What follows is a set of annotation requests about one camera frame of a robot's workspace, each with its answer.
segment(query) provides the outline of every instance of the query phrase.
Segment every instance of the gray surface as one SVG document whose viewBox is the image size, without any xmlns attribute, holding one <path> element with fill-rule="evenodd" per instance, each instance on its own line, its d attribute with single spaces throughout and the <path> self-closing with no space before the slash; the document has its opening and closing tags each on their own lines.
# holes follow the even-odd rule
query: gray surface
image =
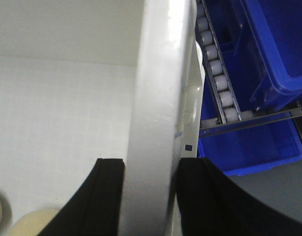
<svg viewBox="0 0 302 236">
<path fill-rule="evenodd" d="M 302 222 L 302 161 L 230 178 L 263 203 Z"/>
</svg>

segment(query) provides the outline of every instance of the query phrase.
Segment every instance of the blue plastic bin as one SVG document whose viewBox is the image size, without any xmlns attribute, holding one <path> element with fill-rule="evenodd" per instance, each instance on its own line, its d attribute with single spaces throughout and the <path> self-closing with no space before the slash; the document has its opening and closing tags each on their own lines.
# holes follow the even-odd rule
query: blue plastic bin
<svg viewBox="0 0 302 236">
<path fill-rule="evenodd" d="M 302 0 L 221 0 L 235 53 L 258 85 L 254 108 L 302 99 Z"/>
<path fill-rule="evenodd" d="M 208 157 L 228 176 L 266 171 L 302 159 L 301 140 L 292 120 L 201 138 L 199 147 L 200 157 Z"/>
<path fill-rule="evenodd" d="M 248 98 L 256 82 L 249 80 L 239 56 L 227 52 L 223 57 L 238 103 L 243 111 L 249 110 L 252 104 Z M 205 84 L 201 119 L 216 116 L 211 91 Z M 201 138 L 198 150 L 200 157 L 208 157 L 229 176 L 261 172 L 302 159 L 301 139 L 292 120 Z"/>
</svg>

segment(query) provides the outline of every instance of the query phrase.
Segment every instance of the white wall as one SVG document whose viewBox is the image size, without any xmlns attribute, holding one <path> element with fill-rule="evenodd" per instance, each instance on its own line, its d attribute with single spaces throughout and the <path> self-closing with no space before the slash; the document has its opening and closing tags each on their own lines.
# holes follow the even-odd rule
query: white wall
<svg viewBox="0 0 302 236">
<path fill-rule="evenodd" d="M 135 72 L 0 57 L 0 235 L 26 213 L 61 208 L 97 158 L 126 158 Z"/>
<path fill-rule="evenodd" d="M 0 56 L 136 65 L 142 0 L 0 0 Z"/>
</svg>

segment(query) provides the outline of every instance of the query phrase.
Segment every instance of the white cylinder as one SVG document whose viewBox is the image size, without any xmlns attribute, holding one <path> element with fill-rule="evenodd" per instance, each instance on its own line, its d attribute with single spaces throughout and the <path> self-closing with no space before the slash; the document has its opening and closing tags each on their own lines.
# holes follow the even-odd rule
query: white cylinder
<svg viewBox="0 0 302 236">
<path fill-rule="evenodd" d="M 215 60 L 218 58 L 218 50 L 214 44 L 205 47 L 208 60 Z"/>
<path fill-rule="evenodd" d="M 203 9 L 203 5 L 202 4 L 198 4 L 196 7 L 196 17 L 202 17 L 204 16 L 204 9 Z"/>
<path fill-rule="evenodd" d="M 230 91 L 220 92 L 219 95 L 222 107 L 229 107 L 234 104 L 233 96 Z"/>
<path fill-rule="evenodd" d="M 201 33 L 201 37 L 202 37 L 202 41 L 203 41 L 203 46 L 208 46 L 208 45 L 212 44 L 213 37 L 209 30 L 203 31 Z"/>
<path fill-rule="evenodd" d="M 216 88 L 217 88 L 218 92 L 226 90 L 228 88 L 227 80 L 224 75 L 218 75 L 218 76 L 214 77 L 214 79 L 215 79 L 215 84 L 216 84 Z"/>
<path fill-rule="evenodd" d="M 208 30 L 208 19 L 206 17 L 200 17 L 196 22 L 198 23 L 199 32 Z"/>
<path fill-rule="evenodd" d="M 225 109 L 224 113 L 228 123 L 238 121 L 238 113 L 235 108 Z"/>
<path fill-rule="evenodd" d="M 211 66 L 213 76 L 219 75 L 223 72 L 223 67 L 221 65 L 220 60 L 210 61 L 210 66 Z"/>
</svg>

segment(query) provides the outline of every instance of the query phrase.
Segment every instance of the black curved object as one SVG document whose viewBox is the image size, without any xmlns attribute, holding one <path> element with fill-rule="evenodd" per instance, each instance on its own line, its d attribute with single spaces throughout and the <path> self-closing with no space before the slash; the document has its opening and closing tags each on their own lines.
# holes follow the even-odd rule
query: black curved object
<svg viewBox="0 0 302 236">
<path fill-rule="evenodd" d="M 38 236 L 117 236 L 124 163 L 98 159 L 82 186 Z"/>
<path fill-rule="evenodd" d="M 249 195 L 207 158 L 181 159 L 177 200 L 184 236 L 302 236 L 302 223 Z"/>
</svg>

